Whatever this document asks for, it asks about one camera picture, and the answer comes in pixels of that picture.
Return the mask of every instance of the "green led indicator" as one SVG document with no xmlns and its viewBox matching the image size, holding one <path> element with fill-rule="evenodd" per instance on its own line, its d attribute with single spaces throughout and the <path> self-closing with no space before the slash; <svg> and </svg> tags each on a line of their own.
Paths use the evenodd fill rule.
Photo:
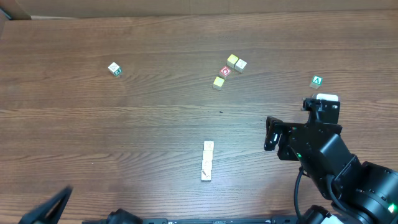
<svg viewBox="0 0 398 224">
<path fill-rule="evenodd" d="M 388 210 L 393 213 L 397 209 L 397 206 L 394 204 L 391 204 L 390 207 L 388 207 Z"/>
</svg>

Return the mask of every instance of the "red cube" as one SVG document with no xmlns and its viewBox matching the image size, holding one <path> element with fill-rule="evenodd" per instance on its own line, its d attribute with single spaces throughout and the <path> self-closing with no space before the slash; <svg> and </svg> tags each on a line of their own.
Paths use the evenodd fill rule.
<svg viewBox="0 0 398 224">
<path fill-rule="evenodd" d="M 220 70 L 220 77 L 226 79 L 226 77 L 231 74 L 231 69 L 229 69 L 227 66 L 224 66 Z"/>
</svg>

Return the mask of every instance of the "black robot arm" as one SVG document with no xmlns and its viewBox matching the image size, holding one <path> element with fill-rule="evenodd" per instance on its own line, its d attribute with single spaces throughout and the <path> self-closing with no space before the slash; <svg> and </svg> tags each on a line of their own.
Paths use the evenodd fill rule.
<svg viewBox="0 0 398 224">
<path fill-rule="evenodd" d="M 337 124 L 340 102 L 306 98 L 303 110 L 309 111 L 304 124 L 269 116 L 264 149 L 273 151 L 278 144 L 280 160 L 299 161 L 322 196 L 351 221 L 396 224 L 398 173 L 370 162 L 361 165 L 350 153 Z"/>
</svg>

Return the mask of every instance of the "cube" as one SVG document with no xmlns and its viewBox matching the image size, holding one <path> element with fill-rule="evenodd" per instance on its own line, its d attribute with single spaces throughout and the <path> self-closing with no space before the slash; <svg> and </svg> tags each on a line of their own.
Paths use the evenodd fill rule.
<svg viewBox="0 0 398 224">
<path fill-rule="evenodd" d="M 202 160 L 201 161 L 201 169 L 203 170 L 212 170 L 213 162 L 210 160 Z"/>
<path fill-rule="evenodd" d="M 235 64 L 235 70 L 242 73 L 247 64 L 244 60 L 239 59 Z"/>
<path fill-rule="evenodd" d="M 223 80 L 220 77 L 217 77 L 216 80 L 214 80 L 213 82 L 213 88 L 215 88 L 216 90 L 221 90 L 221 87 L 223 86 L 225 80 Z"/>
<path fill-rule="evenodd" d="M 318 89 L 319 87 L 321 87 L 322 81 L 323 81 L 322 77 L 314 75 L 313 78 L 312 78 L 312 82 L 310 84 L 310 87 L 312 87 L 314 89 Z"/>
<path fill-rule="evenodd" d="M 224 66 L 220 70 L 220 77 L 223 79 L 226 79 L 226 77 L 228 77 L 229 74 L 231 74 L 231 69 L 229 69 L 227 66 Z"/>
<path fill-rule="evenodd" d="M 122 69 L 120 68 L 120 66 L 117 65 L 117 64 L 114 63 L 114 62 L 108 67 L 108 69 L 109 69 L 109 71 L 111 71 L 112 74 L 113 74 L 114 76 L 116 76 L 116 77 L 119 76 L 120 73 L 122 73 Z"/>
<path fill-rule="evenodd" d="M 214 150 L 214 142 L 213 141 L 205 141 L 203 150 L 204 151 L 213 151 Z"/>
<path fill-rule="evenodd" d="M 201 181 L 211 181 L 211 170 L 201 170 Z"/>
<path fill-rule="evenodd" d="M 213 160 L 213 151 L 203 151 L 203 160 Z"/>
<path fill-rule="evenodd" d="M 231 55 L 231 56 L 229 56 L 229 58 L 227 59 L 226 64 L 227 64 L 229 67 L 234 68 L 234 66 L 235 66 L 235 64 L 236 64 L 237 61 L 238 61 L 238 57 L 235 56 L 235 55 Z"/>
</svg>

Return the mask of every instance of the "wooden table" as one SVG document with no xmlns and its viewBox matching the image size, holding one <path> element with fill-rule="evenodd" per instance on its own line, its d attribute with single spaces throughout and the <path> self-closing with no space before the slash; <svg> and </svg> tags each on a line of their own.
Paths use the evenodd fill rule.
<svg viewBox="0 0 398 224">
<path fill-rule="evenodd" d="M 230 54 L 247 69 L 215 90 Z M 301 99 L 320 92 L 339 94 L 350 151 L 398 170 L 397 11 L 11 21 L 0 67 L 5 223 L 68 184 L 64 223 L 118 208 L 142 218 L 294 214 L 299 163 L 263 150 L 265 122 L 305 122 Z M 206 140 L 211 182 L 200 180 Z M 309 179 L 299 201 L 302 212 L 331 209 Z"/>
</svg>

